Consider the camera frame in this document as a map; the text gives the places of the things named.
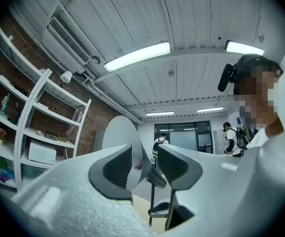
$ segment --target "wall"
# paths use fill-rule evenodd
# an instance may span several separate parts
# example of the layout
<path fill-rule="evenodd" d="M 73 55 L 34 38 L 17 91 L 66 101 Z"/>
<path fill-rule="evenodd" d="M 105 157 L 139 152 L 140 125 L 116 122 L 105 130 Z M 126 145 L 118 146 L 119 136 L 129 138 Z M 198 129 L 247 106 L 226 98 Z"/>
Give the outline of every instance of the wall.
<path fill-rule="evenodd" d="M 6 36 L 13 36 L 12 43 L 15 47 L 38 69 L 49 68 L 52 70 L 50 79 L 56 84 L 60 84 L 60 71 L 50 58 L 43 53 L 43 51 L 30 39 L 30 37 L 19 26 L 12 15 L 7 12 L 6 15 L 1 18 L 0 26 Z M 5 76 L 10 81 L 15 81 L 21 88 L 31 90 L 34 86 L 27 77 L 25 77 L 17 68 L 15 68 L 9 60 L 0 53 L 0 74 Z M 92 152 L 95 133 L 97 130 L 105 130 L 108 123 L 116 116 L 120 115 L 116 110 L 91 95 L 88 91 L 83 89 L 77 82 L 72 81 L 69 84 L 64 84 L 64 89 L 81 100 L 87 102 L 92 100 L 87 115 L 85 117 L 84 125 L 82 127 L 82 133 L 79 140 L 77 155 L 84 155 Z M 2 89 L 0 85 L 0 101 L 5 96 L 7 91 Z M 15 102 L 18 101 L 16 97 L 11 98 L 8 111 L 11 113 L 15 108 Z M 72 118 L 75 109 L 64 104 L 62 101 L 57 100 L 50 94 L 44 93 L 40 102 L 49 109 L 56 113 L 63 115 L 67 118 Z M 47 130 L 55 134 L 63 134 L 69 127 L 68 124 L 57 121 L 47 115 L 44 115 L 38 111 L 34 112 L 31 120 L 30 127 L 40 130 Z M 74 142 L 76 138 L 77 129 L 74 129 L 70 135 L 70 141 Z M 14 140 L 14 133 L 9 131 L 8 140 Z M 57 148 L 62 154 L 62 147 Z"/>
<path fill-rule="evenodd" d="M 207 119 L 190 119 L 190 120 L 185 120 L 185 121 L 170 121 L 169 123 L 189 123 L 189 122 L 198 122 L 198 121 L 207 121 Z M 222 125 L 224 122 L 227 121 L 227 116 L 221 116 L 217 118 L 210 118 L 210 129 L 211 132 L 216 130 L 222 129 Z M 141 140 L 141 143 L 146 150 L 148 155 L 152 155 L 152 148 L 153 148 L 153 142 L 154 142 L 154 129 L 155 129 L 155 124 L 161 124 L 161 123 L 168 123 L 165 121 L 161 122 L 144 122 L 144 124 L 138 125 L 138 134 Z M 214 137 L 212 134 L 212 140 L 213 140 L 213 151 L 215 152 L 215 142 L 214 142 Z"/>

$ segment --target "window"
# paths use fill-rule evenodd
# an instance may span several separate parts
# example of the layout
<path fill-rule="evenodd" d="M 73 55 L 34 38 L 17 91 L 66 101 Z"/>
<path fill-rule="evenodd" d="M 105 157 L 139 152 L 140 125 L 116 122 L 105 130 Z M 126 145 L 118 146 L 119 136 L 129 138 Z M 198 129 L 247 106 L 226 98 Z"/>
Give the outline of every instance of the window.
<path fill-rule="evenodd" d="M 155 140 L 166 133 L 166 140 L 181 148 L 197 150 L 212 154 L 212 135 L 209 121 L 156 124 Z"/>

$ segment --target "ceiling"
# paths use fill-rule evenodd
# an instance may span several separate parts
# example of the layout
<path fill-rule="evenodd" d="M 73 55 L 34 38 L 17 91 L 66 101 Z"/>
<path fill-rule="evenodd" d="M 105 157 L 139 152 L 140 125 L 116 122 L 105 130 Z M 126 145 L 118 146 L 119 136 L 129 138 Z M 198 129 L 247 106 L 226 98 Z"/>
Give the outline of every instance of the ceiling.
<path fill-rule="evenodd" d="M 235 105 L 233 91 L 222 94 L 217 86 L 224 65 L 240 58 L 224 50 L 228 40 L 262 48 L 277 62 L 285 53 L 285 15 L 272 0 L 14 0 L 11 7 L 46 49 L 55 16 L 89 56 L 100 59 L 84 66 L 93 84 L 144 120 L 159 120 L 147 118 L 148 112 L 174 111 L 160 118 L 172 120 L 215 106 L 225 108 L 209 114 L 225 115 Z M 170 43 L 169 55 L 111 73 L 103 67 L 161 41 Z"/>

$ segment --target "backpack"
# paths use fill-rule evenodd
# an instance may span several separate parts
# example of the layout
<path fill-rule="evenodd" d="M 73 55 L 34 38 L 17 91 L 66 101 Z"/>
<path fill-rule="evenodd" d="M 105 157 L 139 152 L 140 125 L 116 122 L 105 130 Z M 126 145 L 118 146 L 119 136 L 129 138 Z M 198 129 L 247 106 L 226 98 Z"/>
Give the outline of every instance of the backpack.
<path fill-rule="evenodd" d="M 245 149 L 246 145 L 245 145 L 244 138 L 242 137 L 240 131 L 237 129 L 237 131 L 235 131 L 235 132 L 236 132 L 236 138 L 237 138 L 237 145 L 238 145 L 238 147 L 241 148 L 241 149 Z"/>
<path fill-rule="evenodd" d="M 163 144 L 164 140 L 160 141 L 160 138 L 158 138 L 158 141 L 153 145 L 153 150 L 158 151 L 159 144 Z"/>

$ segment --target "red brick wall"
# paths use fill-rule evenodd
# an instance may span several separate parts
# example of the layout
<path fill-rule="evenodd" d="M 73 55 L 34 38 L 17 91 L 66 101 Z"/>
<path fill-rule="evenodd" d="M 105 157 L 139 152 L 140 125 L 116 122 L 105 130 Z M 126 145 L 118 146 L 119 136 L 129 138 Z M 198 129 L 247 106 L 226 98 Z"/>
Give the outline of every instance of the red brick wall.
<path fill-rule="evenodd" d="M 19 26 L 17 21 L 12 17 L 10 13 L 7 13 L 1 20 L 0 26 L 6 36 L 13 36 L 12 43 L 15 47 L 38 69 L 49 68 L 52 70 L 52 75 L 50 79 L 56 84 L 60 84 L 60 74 L 57 71 L 60 69 L 47 57 L 46 54 L 30 39 L 30 37 L 24 32 L 24 30 Z M 13 65 L 0 53 L 0 74 L 4 75 L 10 81 L 15 81 L 21 88 L 26 90 L 31 90 L 34 86 L 26 76 L 24 76 L 18 69 L 13 67 Z M 90 94 L 82 86 L 65 84 L 64 89 L 71 94 L 75 95 L 79 99 L 87 102 L 89 99 L 92 100 L 87 115 L 85 117 L 85 122 L 82 127 L 81 137 L 78 145 L 77 155 L 84 155 L 92 152 L 93 142 L 97 130 L 105 130 L 108 123 L 116 116 L 120 115 L 116 110 L 106 105 L 104 102 Z M 7 93 L 6 89 L 1 89 L 0 91 L 0 101 Z M 12 101 L 9 103 L 8 111 L 12 112 L 14 109 L 15 101 L 18 101 L 16 97 L 11 98 Z M 56 113 L 63 115 L 67 118 L 72 118 L 74 114 L 74 108 L 66 105 L 62 101 L 56 99 L 48 93 L 44 93 L 40 99 L 40 102 L 49 109 L 55 111 Z M 57 121 L 51 117 L 48 117 L 38 111 L 34 112 L 33 118 L 31 120 L 30 127 L 39 130 L 47 130 L 56 134 L 64 133 L 68 130 L 69 125 Z M 71 135 L 70 141 L 75 142 L 77 134 L 77 129 L 75 128 Z M 9 140 L 13 140 L 14 133 L 10 132 L 8 136 Z M 61 155 L 62 148 L 58 148 L 59 154 Z"/>

